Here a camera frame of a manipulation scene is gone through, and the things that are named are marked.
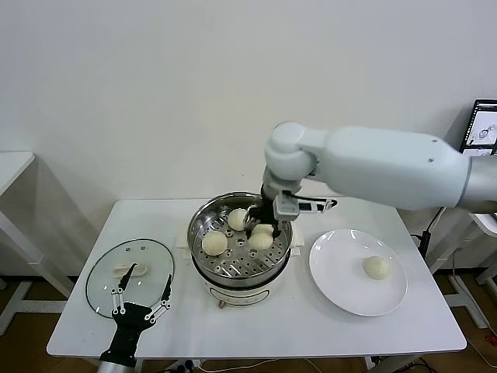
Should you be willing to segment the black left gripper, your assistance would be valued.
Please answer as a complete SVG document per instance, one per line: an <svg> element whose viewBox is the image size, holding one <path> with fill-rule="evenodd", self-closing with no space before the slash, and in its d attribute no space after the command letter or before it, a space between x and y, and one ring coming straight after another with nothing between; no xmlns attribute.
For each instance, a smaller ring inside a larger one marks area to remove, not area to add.
<svg viewBox="0 0 497 373"><path fill-rule="evenodd" d="M169 303L172 285L171 274L165 284L162 296L151 308L129 302L124 303L123 293L136 266L137 263L132 263L121 277L117 288L111 290L112 316L116 323L116 332L109 348L100 355L101 361L114 364L136 364L135 353L141 333L151 328L171 308Z"/></svg>

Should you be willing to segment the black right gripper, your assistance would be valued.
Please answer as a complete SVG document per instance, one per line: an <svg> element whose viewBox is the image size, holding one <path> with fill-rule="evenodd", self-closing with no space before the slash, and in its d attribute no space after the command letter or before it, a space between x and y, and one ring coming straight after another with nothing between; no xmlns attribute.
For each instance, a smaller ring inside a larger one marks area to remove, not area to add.
<svg viewBox="0 0 497 373"><path fill-rule="evenodd" d="M245 237L249 239L254 227L260 224L268 224L273 227L273 238L278 238L286 226L285 221L275 218L273 202L279 195L278 189L263 183L260 190L261 204L259 207L249 207L243 218Z"/></svg>

